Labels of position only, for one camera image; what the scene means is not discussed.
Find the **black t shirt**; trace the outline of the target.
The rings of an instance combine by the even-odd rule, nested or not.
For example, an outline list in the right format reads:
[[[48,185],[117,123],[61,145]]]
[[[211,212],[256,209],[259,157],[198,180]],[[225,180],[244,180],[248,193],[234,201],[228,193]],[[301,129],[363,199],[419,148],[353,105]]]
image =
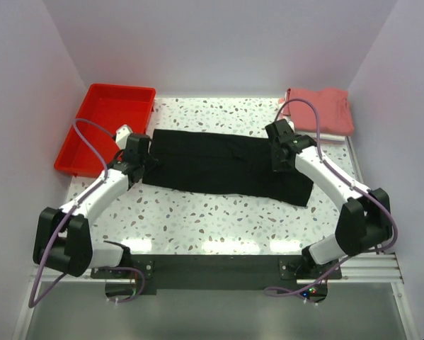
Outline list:
[[[313,182],[294,169],[274,172],[266,138],[156,129],[142,182],[178,191],[272,198],[305,207]]]

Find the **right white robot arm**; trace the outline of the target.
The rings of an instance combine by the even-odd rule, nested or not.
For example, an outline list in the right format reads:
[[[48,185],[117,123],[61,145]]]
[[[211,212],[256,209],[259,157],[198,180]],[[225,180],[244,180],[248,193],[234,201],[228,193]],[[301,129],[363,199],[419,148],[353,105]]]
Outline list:
[[[310,136],[298,135],[287,121],[265,127],[270,143],[272,168],[296,170],[311,179],[339,212],[335,232],[304,249],[296,269],[317,278],[335,260],[356,256],[394,236],[386,191],[372,190],[335,165]]]

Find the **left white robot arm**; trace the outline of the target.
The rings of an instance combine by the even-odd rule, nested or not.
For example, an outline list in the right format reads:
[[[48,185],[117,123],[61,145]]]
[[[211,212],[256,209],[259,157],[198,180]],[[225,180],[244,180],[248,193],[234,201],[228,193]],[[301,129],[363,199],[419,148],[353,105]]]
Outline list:
[[[147,166],[154,164],[149,154],[151,138],[130,133],[125,145],[105,171],[76,199],[60,208],[45,208],[39,215],[33,262],[70,276],[86,270],[104,268],[116,278],[124,278],[132,269],[130,250],[117,243],[98,243],[91,228],[102,213],[142,180]]]

